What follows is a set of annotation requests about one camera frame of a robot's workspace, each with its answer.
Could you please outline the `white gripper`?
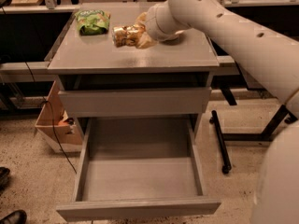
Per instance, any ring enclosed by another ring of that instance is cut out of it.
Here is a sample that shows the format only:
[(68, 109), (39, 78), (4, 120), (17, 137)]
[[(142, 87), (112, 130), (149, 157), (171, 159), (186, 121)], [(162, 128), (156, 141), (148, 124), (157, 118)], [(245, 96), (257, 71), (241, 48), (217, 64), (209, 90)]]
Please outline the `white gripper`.
[(136, 19), (135, 24), (143, 26), (146, 31), (138, 39), (135, 47), (137, 49), (147, 49), (163, 42), (170, 35), (180, 30), (188, 30), (187, 25), (177, 21), (170, 10), (168, 2), (158, 3), (150, 7), (148, 12), (142, 12)]

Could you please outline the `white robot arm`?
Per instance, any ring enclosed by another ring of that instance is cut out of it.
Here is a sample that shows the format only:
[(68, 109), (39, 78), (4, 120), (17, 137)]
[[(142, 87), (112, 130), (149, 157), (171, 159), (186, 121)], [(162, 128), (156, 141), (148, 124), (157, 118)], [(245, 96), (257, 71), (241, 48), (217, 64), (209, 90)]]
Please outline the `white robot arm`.
[[(299, 115), (297, 41), (234, 14), (222, 0), (166, 0), (148, 10), (145, 26), (156, 41), (191, 28), (205, 33)], [(299, 121), (280, 132), (267, 149), (250, 223), (299, 224)]]

